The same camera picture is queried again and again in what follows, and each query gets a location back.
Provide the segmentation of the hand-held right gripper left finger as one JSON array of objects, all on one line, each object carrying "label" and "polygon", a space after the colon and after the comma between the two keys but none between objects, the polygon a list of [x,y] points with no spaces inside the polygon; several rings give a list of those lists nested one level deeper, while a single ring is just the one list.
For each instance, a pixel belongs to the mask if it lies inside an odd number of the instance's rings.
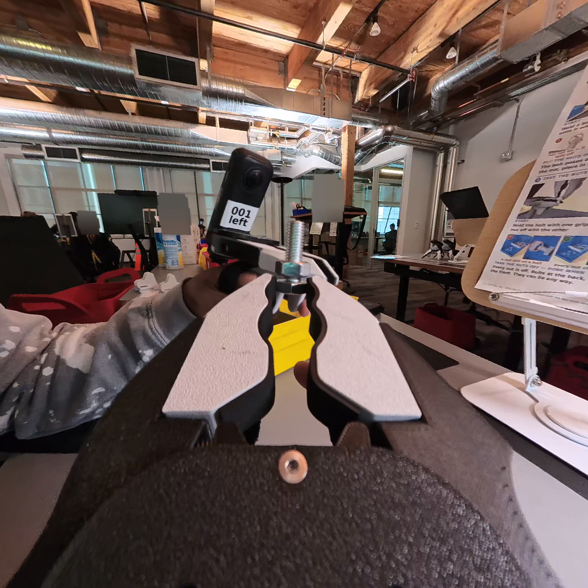
[{"label": "hand-held right gripper left finger", "polygon": [[202,420],[210,436],[221,423],[241,433],[275,402],[275,278],[263,274],[217,304],[203,320],[162,407],[168,418]]}]

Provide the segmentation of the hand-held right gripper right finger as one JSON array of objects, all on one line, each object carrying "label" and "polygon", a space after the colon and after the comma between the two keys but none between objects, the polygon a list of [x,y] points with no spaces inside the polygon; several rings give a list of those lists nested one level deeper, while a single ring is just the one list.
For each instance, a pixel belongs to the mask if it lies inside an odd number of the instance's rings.
[{"label": "hand-held right gripper right finger", "polygon": [[422,411],[378,319],[322,278],[307,285],[312,414],[322,422],[420,420]]}]

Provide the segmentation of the silver hex bolt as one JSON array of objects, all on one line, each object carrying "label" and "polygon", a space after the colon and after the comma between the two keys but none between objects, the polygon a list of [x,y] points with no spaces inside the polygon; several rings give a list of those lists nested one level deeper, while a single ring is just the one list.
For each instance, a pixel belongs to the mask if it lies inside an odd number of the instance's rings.
[{"label": "silver hex bolt", "polygon": [[[288,239],[285,243],[285,260],[284,261],[293,261],[293,262],[302,262],[304,261],[303,258],[303,247],[304,247],[304,238],[305,238],[305,224],[301,221],[296,219],[290,219],[289,226],[288,226]],[[299,284],[306,284],[305,282],[300,283],[291,283],[284,280],[286,283],[289,283],[291,286],[296,286]]]}]

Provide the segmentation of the yellow plastic bin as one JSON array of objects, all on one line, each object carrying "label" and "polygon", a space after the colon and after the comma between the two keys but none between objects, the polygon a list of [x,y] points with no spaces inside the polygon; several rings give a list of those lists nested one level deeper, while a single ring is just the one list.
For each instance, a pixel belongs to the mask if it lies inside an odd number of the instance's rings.
[{"label": "yellow plastic bin", "polygon": [[273,331],[269,343],[273,347],[275,375],[293,368],[298,362],[308,361],[314,341],[309,333],[310,316],[290,312],[287,301],[282,301],[273,317]]}]

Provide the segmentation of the person's left hand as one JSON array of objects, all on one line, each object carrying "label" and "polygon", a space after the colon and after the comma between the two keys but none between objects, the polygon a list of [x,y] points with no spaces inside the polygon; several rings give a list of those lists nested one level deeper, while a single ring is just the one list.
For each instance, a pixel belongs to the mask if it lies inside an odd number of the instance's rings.
[{"label": "person's left hand", "polygon": [[242,262],[202,270],[182,285],[182,298],[188,310],[202,319],[221,300],[255,281],[260,271]]}]

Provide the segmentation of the black standing desk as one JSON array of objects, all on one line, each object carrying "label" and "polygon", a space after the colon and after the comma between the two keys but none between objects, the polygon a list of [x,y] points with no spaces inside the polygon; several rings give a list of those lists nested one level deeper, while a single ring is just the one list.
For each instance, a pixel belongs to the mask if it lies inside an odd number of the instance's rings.
[{"label": "black standing desk", "polygon": [[327,261],[339,276],[339,283],[343,280],[343,269],[348,266],[349,254],[357,249],[359,239],[363,235],[366,224],[367,211],[355,206],[345,206],[342,216],[335,221],[319,221],[310,209],[297,209],[285,219],[286,240],[290,219],[296,219],[305,224],[304,254],[314,254]]}]

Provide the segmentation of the white cardboard box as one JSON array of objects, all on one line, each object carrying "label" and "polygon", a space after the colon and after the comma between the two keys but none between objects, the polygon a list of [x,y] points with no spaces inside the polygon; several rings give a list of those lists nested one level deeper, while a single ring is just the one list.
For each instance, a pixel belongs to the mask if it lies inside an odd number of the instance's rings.
[{"label": "white cardboard box", "polygon": [[201,231],[198,224],[191,224],[188,234],[180,235],[184,265],[198,265],[201,248]]}]

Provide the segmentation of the red fabric bin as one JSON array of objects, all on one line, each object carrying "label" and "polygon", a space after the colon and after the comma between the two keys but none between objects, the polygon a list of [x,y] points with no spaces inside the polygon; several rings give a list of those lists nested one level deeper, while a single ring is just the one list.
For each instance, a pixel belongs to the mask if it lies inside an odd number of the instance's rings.
[{"label": "red fabric bin", "polygon": [[476,345],[476,318],[449,306],[427,303],[415,312],[414,327],[461,349]]},{"label": "red fabric bin", "polygon": [[552,355],[546,382],[587,400],[587,346]]}]

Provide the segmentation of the black monitor screen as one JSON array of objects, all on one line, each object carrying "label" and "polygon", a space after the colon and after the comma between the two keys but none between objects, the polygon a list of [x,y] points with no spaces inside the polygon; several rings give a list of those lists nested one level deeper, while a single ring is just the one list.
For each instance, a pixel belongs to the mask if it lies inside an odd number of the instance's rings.
[{"label": "black monitor screen", "polygon": [[143,210],[157,210],[157,192],[153,190],[115,190],[98,193],[99,211],[106,233],[145,236]]}]

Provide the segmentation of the white air vent grille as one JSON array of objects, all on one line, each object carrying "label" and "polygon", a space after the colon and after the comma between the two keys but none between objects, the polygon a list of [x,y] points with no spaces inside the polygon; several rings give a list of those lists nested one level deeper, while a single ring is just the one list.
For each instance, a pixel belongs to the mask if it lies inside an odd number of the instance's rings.
[{"label": "white air vent grille", "polygon": [[202,90],[199,59],[133,43],[130,57],[137,81]]}]

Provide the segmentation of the black tilted screen panel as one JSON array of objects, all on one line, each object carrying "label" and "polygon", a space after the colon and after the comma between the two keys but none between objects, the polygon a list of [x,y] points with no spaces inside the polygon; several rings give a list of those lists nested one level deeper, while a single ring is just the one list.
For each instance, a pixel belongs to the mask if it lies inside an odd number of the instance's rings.
[{"label": "black tilted screen panel", "polygon": [[478,186],[449,190],[440,194],[452,219],[488,218],[489,212]]}]

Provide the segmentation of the black angled panel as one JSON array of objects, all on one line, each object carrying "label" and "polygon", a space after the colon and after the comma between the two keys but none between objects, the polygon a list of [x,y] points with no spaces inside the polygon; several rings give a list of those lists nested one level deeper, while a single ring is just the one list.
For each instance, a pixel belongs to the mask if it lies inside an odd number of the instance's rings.
[{"label": "black angled panel", "polygon": [[43,217],[1,217],[1,305],[84,284]]}]

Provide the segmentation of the printed instruction sheet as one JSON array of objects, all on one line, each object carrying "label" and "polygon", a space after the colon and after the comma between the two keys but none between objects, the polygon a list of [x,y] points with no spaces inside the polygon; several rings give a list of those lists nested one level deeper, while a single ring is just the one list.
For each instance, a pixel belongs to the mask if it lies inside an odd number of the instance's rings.
[{"label": "printed instruction sheet", "polygon": [[559,115],[476,284],[587,298],[587,70]]}]

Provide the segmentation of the wooden post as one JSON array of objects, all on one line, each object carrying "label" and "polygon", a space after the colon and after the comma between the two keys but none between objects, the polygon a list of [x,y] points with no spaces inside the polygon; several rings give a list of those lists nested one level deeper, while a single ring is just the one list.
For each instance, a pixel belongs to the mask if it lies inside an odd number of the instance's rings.
[{"label": "wooden post", "polygon": [[341,135],[341,177],[345,206],[353,205],[356,130],[356,126],[346,125]]}]

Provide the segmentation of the silver ventilation duct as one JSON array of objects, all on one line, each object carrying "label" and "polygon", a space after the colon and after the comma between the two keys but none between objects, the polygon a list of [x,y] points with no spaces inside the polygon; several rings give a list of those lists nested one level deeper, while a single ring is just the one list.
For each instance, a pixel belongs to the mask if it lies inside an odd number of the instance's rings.
[{"label": "silver ventilation duct", "polygon": [[196,84],[172,82],[136,73],[134,55],[31,40],[1,33],[1,75],[38,84],[81,88],[123,98],[167,102],[184,109],[200,108],[216,115],[276,120],[341,128],[390,124],[390,118],[352,107],[328,95],[308,95],[239,80],[201,77]]}]

